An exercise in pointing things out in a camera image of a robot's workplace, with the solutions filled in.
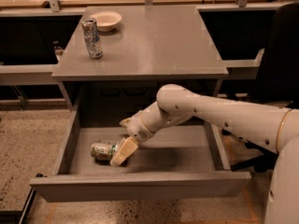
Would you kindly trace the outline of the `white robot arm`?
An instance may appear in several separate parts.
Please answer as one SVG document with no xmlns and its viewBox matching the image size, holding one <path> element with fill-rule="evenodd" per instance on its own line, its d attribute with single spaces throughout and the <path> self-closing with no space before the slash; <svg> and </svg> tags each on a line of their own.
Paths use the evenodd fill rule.
<svg viewBox="0 0 299 224">
<path fill-rule="evenodd" d="M 298 109 L 209 97 L 179 85 L 164 85 L 152 105 L 121 121 L 129 137 L 121 141 L 110 164 L 121 165 L 140 143 L 192 117 L 277 154 L 264 224 L 299 224 Z"/>
</svg>

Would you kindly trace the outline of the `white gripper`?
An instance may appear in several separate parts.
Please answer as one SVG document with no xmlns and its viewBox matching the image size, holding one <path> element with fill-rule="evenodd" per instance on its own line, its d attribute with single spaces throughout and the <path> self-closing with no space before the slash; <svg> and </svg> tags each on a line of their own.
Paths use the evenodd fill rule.
<svg viewBox="0 0 299 224">
<path fill-rule="evenodd" d="M 141 111 L 130 118 L 123 119 L 120 126 L 127 128 L 128 134 L 132 137 L 122 138 L 112 147 L 110 165 L 113 167 L 121 166 L 138 149 L 138 142 L 146 142 L 154 136 L 142 119 Z"/>
</svg>

